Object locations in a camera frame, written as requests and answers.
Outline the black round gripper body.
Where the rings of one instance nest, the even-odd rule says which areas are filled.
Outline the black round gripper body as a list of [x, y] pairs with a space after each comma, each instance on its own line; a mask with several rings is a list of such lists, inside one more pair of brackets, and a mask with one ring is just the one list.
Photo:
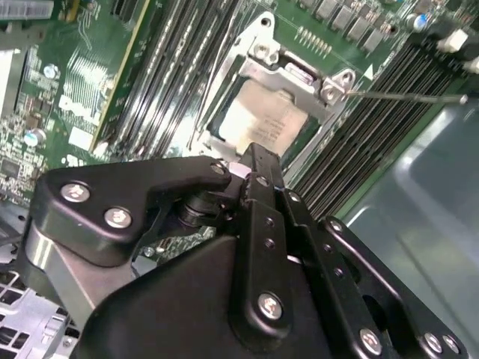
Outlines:
[[237, 241], [211, 240], [112, 293], [91, 314], [76, 358], [357, 358], [348, 340], [331, 337], [303, 268], [286, 261], [293, 327], [278, 348], [252, 351], [228, 321]]

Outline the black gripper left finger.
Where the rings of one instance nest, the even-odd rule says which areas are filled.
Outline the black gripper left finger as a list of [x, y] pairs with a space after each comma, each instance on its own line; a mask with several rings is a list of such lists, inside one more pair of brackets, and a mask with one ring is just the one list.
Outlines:
[[252, 144], [227, 166], [195, 156], [48, 171], [30, 204], [22, 241], [28, 263], [82, 334], [112, 293], [231, 236], [229, 324], [241, 343], [282, 343], [293, 327], [293, 300], [285, 219], [266, 177], [266, 151]]

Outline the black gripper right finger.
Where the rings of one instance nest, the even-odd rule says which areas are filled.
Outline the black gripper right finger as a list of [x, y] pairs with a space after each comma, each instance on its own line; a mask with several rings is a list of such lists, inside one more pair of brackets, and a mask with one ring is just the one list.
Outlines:
[[286, 188], [279, 157], [263, 163], [334, 358], [467, 358], [461, 339], [342, 221], [315, 221]]

